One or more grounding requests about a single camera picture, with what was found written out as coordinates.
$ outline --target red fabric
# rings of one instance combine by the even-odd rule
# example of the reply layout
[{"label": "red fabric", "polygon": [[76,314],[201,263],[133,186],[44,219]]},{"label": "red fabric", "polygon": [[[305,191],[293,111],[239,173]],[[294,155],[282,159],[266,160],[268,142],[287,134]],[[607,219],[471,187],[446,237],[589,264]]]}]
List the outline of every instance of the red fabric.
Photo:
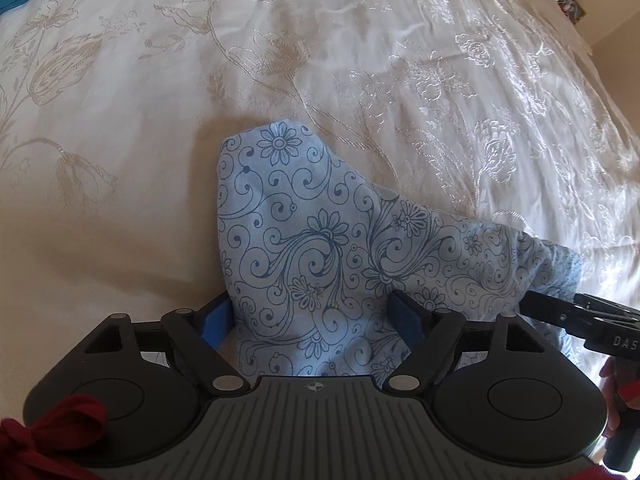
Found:
[{"label": "red fabric", "polygon": [[640,397],[640,381],[631,381],[618,389],[620,399],[631,402],[636,397]]},{"label": "red fabric", "polygon": [[30,428],[12,418],[0,422],[0,478],[8,480],[100,480],[59,451],[82,449],[100,439],[106,408],[93,397],[67,397]]},{"label": "red fabric", "polygon": [[626,480],[626,477],[614,475],[601,465],[594,465],[590,468],[583,469],[577,475],[567,480]]}]

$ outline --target finger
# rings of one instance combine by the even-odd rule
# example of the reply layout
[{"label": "finger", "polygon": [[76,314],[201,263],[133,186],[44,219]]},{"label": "finger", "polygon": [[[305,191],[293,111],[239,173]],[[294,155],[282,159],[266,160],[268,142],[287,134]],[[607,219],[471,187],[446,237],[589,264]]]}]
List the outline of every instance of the finger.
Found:
[{"label": "finger", "polygon": [[607,403],[607,428],[616,431],[620,425],[620,414],[616,406],[616,380],[614,377],[607,377],[602,385],[602,395]]},{"label": "finger", "polygon": [[613,357],[607,358],[600,369],[600,377],[611,377],[616,372],[616,365]]},{"label": "finger", "polygon": [[621,386],[634,382],[638,378],[638,363],[627,359],[615,359],[616,383],[618,389]]}]

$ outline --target swirl pattern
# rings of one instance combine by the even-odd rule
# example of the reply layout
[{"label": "swirl pattern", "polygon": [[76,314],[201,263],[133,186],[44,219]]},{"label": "swirl pattern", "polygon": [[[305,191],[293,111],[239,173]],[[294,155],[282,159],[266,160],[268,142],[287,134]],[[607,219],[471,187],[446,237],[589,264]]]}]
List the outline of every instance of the swirl pattern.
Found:
[{"label": "swirl pattern", "polygon": [[249,378],[384,380],[409,353],[386,321],[395,289],[491,320],[516,312],[527,289],[570,298],[580,277],[573,251],[405,200],[301,124],[231,137],[218,178],[220,251]]}]

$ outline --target metal rivet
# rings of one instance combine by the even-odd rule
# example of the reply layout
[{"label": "metal rivet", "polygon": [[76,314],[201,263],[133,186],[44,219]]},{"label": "metal rivet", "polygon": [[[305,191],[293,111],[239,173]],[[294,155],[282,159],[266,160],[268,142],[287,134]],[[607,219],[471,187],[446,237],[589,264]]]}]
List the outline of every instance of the metal rivet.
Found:
[{"label": "metal rivet", "polygon": [[408,392],[420,386],[420,381],[411,375],[396,375],[389,379],[389,386],[400,392]]},{"label": "metal rivet", "polygon": [[222,375],[215,378],[211,384],[215,389],[220,390],[221,392],[232,392],[242,388],[242,386],[244,386],[244,381],[242,380],[242,377],[238,377],[236,375]]}]

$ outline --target bed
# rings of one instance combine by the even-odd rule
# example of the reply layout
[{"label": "bed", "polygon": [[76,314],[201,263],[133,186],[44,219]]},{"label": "bed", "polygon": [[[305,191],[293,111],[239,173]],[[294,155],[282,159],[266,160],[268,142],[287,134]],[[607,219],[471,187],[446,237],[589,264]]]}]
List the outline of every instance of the bed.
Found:
[{"label": "bed", "polygon": [[640,144],[552,0],[31,0],[0,16],[3,416],[107,314],[224,289],[220,144],[279,118],[638,294]]}]

